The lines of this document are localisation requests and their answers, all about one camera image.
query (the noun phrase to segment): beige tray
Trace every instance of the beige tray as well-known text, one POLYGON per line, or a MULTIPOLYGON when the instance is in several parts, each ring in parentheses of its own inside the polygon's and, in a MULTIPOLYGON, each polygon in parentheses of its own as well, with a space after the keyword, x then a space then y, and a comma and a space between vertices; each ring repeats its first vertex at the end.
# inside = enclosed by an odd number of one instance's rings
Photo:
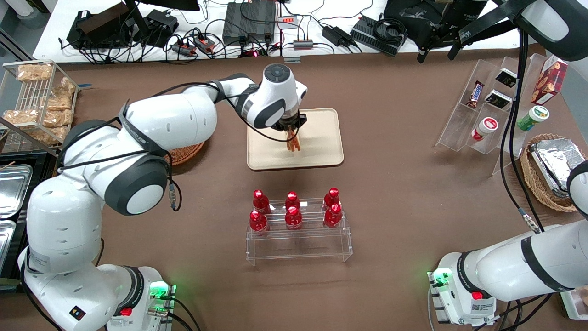
MULTIPOLYGON (((265 138, 247 129, 247 165, 251 170, 336 166, 343 162, 343 144, 337 111, 332 108, 300 110, 308 121, 298 132, 300 151, 291 152, 286 143, 265 138)), ((271 128, 264 134, 286 140, 286 133, 271 128)))

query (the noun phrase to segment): wicker basket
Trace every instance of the wicker basket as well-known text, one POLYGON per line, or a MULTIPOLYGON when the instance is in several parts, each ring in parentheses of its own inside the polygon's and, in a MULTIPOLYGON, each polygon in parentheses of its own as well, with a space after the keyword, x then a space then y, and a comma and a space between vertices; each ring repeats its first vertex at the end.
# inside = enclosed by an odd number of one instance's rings
MULTIPOLYGON (((563 138, 557 134, 540 134, 533 137, 527 146, 524 149, 524 153, 522 153, 520 157, 520 165, 523 168, 523 175, 524 181, 527 184, 528 188, 531 189, 533 195, 545 206, 548 206, 551 209, 555 209, 557 211, 562 211, 564 213, 571 213, 576 211, 576 207, 573 205, 572 200, 567 198, 560 198, 553 194, 547 183, 545 183, 545 179, 543 179, 543 174, 537 169, 536 165, 533 165, 531 162, 531 158, 529 157, 529 147, 532 144, 536 144, 541 140, 550 140, 550 139, 558 139, 563 138)), ((586 156, 582 151, 580 151, 584 159, 586 156)))
MULTIPOLYGON (((202 149, 202 146, 204 146, 204 143, 170 150, 169 153, 173 158, 172 166, 177 166, 178 164, 182 164, 190 160, 202 149)), ((167 156, 165 157, 165 160, 169 162, 169 158, 167 156)))

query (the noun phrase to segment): white robotic arm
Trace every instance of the white robotic arm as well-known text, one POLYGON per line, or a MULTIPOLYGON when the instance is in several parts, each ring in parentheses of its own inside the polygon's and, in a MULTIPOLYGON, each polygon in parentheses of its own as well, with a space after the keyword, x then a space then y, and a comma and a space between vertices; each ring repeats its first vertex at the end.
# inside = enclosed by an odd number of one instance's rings
POLYGON ((256 85, 244 74, 124 106, 122 129, 92 120, 64 142, 60 175, 39 184, 28 205, 29 246, 21 276, 67 331, 157 330, 170 287, 150 267, 92 264, 100 249, 102 207, 123 215, 156 206, 168 189, 165 151, 201 143, 216 128, 215 103, 227 100, 255 128, 300 123, 306 87, 273 64, 256 85))
MULTIPOLYGON (((567 180, 578 211, 588 211, 588 161, 567 180)), ((496 300, 565 292, 588 285, 588 221, 547 226, 485 249, 449 253, 432 273, 432 287, 455 324, 486 323, 494 318, 496 300)))

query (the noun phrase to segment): brown table surface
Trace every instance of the brown table surface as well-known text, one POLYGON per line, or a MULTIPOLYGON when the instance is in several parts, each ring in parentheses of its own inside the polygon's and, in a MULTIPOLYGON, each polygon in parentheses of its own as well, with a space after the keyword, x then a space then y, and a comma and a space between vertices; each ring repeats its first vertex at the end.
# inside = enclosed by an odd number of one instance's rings
MULTIPOLYGON (((516 57, 516 51, 462 53, 455 61, 432 54, 425 64, 418 64, 414 54, 304 57, 290 65, 296 79, 308 86, 302 107, 337 110, 344 163, 251 171, 246 127, 221 104, 213 137, 197 157, 176 169, 184 198, 181 211, 174 213, 165 199, 135 217, 105 207, 102 263, 158 269, 178 285, 178 298, 207 331, 429 330, 426 272, 446 253, 486 247, 528 231, 500 175, 490 176, 497 151, 481 155, 469 148, 456 153, 434 147, 477 59, 498 65, 505 55, 516 57), (341 191, 352 229, 354 254, 346 263, 299 259, 253 267, 245 260, 253 190, 261 188, 270 198, 282 198, 290 190, 301 197, 322 197, 332 186, 341 191)), ((79 123, 110 119, 128 98, 140 100, 182 82, 236 72, 260 81, 263 68, 276 61, 64 68, 76 82, 93 84, 80 94, 79 123)), ((548 106, 551 117, 529 137, 560 134, 588 150, 563 98, 558 95, 548 106)), ((512 169, 507 175, 523 204, 512 169)), ((581 219, 534 201, 544 225, 581 219)), ((181 309, 178 313, 187 318, 181 309)), ((52 330, 23 294, 2 296, 0 320, 1 330, 52 330)), ((440 331, 471 329, 435 325, 440 331)), ((552 298, 519 330, 588 330, 588 324, 562 317, 552 298)))

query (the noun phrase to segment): red button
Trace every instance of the red button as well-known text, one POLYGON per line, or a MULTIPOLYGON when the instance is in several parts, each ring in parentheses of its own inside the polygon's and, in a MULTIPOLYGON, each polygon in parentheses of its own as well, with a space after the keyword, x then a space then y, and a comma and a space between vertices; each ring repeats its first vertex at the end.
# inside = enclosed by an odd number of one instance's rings
POLYGON ((121 309, 121 316, 130 316, 133 313, 133 308, 123 308, 121 309))

